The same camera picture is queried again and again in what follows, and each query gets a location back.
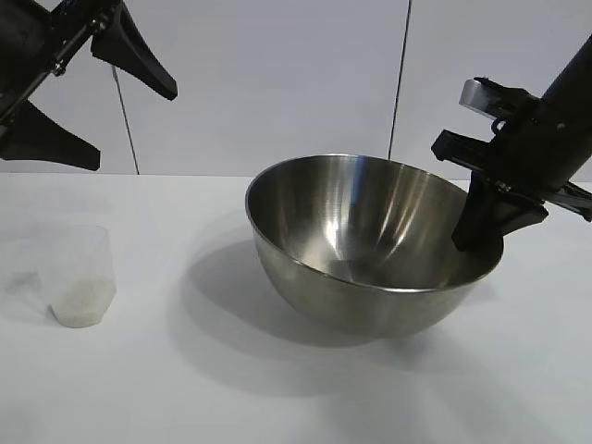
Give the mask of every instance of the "white wall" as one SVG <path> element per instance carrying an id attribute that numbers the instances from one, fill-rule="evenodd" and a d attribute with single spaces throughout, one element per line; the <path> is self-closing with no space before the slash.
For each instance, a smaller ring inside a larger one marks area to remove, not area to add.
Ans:
<path id="1" fill-rule="evenodd" d="M 467 178 L 430 151 L 443 129 L 491 138 L 491 121 L 458 105 L 464 81 L 485 76 L 540 96 L 590 33 L 590 0 L 414 0 L 391 158 Z M 592 180 L 592 162 L 576 178 Z"/>
<path id="2" fill-rule="evenodd" d="M 59 1 L 39 2 L 52 9 Z M 112 70 L 91 56 L 89 43 L 68 64 L 66 74 L 50 76 L 31 101 L 64 129 L 102 152 L 102 173 L 135 174 L 130 142 Z M 87 172 L 71 166 L 35 161 L 0 160 L 0 172 Z"/>
<path id="3" fill-rule="evenodd" d="M 140 171 L 254 175 L 294 156 L 386 157 L 407 0 L 129 0 L 176 77 L 123 73 Z"/>

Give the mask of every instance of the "metal bowl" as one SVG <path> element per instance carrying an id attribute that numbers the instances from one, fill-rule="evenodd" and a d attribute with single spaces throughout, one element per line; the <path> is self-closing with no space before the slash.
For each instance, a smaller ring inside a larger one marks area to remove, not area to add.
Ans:
<path id="1" fill-rule="evenodd" d="M 297 311 L 347 332 L 391 337 L 434 325 L 498 264 L 501 236 L 459 252 L 466 193 L 430 173 L 352 155 L 289 160 L 246 195 L 259 258 Z"/>

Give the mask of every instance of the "white table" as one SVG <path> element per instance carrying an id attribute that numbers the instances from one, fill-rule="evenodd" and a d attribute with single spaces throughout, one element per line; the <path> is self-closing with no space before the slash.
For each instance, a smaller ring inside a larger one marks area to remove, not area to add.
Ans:
<path id="1" fill-rule="evenodd" d="M 592 442 L 586 222 L 553 210 L 438 326 L 365 341 L 270 287 L 248 182 L 0 176 L 1 229 L 103 225 L 118 284 L 86 329 L 1 301 L 0 443 Z"/>

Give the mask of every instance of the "translucent plastic cup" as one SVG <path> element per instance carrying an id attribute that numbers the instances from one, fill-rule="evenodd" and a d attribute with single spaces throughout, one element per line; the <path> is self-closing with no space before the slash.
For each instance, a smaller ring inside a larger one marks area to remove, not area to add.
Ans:
<path id="1" fill-rule="evenodd" d="M 59 323 L 89 327 L 101 322 L 116 293 L 108 231 L 43 227 L 18 237 L 11 240 L 18 245 L 18 270 L 38 278 L 38 291 Z"/>

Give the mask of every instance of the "screw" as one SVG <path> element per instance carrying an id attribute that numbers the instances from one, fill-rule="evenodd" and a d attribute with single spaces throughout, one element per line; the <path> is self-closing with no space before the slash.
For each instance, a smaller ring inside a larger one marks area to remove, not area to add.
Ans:
<path id="1" fill-rule="evenodd" d="M 93 33 L 98 34 L 99 32 L 103 32 L 104 30 L 106 30 L 107 25 L 104 21 L 93 18 L 91 21 L 91 29 Z"/>
<path id="2" fill-rule="evenodd" d="M 54 68 L 52 69 L 52 73 L 56 77 L 59 77 L 59 76 L 63 75 L 65 72 L 66 72 L 66 65 L 64 65 L 64 60 L 59 60 L 59 61 L 55 62 Z"/>
<path id="3" fill-rule="evenodd" d="M 503 192 L 508 192 L 512 189 L 512 187 L 510 185 L 508 185 L 505 182 L 502 182 L 501 180 L 498 180 L 496 182 L 496 187 L 498 188 L 498 190 L 503 191 Z"/>

